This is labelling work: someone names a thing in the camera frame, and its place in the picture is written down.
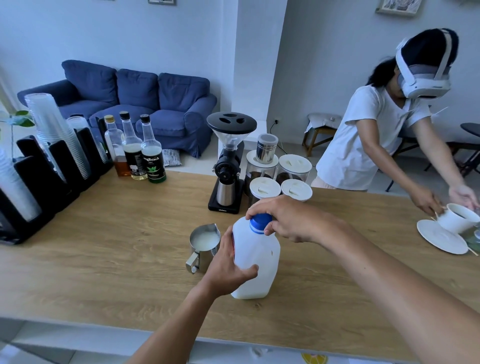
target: blue sofa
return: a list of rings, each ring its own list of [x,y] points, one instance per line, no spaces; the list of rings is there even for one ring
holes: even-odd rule
[[[165,149],[184,150],[198,158],[210,143],[212,130],[206,117],[217,99],[206,78],[117,71],[74,60],[64,61],[62,67],[65,80],[20,91],[20,102],[26,106],[25,95],[31,93],[52,94],[64,118],[82,114],[99,140],[96,119],[111,114],[122,129],[119,112],[128,111],[139,137],[143,136],[140,115],[150,115],[155,138]]]

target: saucer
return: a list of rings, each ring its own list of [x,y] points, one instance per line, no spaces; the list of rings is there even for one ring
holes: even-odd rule
[[[458,234],[442,228],[433,220],[420,220],[417,222],[417,230],[430,244],[452,254],[465,254],[468,246],[465,240]]]

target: black label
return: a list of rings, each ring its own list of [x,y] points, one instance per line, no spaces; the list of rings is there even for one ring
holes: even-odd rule
[[[132,176],[143,176],[147,173],[141,150],[134,153],[125,152],[125,157]]]
[[[144,164],[147,168],[147,175],[149,179],[160,180],[165,177],[163,153],[157,154],[156,156],[144,156]]]

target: framed picture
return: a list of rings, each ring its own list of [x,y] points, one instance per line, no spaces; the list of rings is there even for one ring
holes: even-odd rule
[[[375,12],[403,16],[415,16],[422,0],[380,0]]]
[[[176,0],[148,0],[149,4],[156,5],[176,5]]]

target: black coffee grinder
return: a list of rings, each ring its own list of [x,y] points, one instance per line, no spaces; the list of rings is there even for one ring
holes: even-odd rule
[[[207,117],[207,124],[223,143],[220,158],[212,169],[218,179],[208,209],[238,214],[243,190],[240,179],[243,140],[257,128],[257,121],[239,112],[216,112]]]

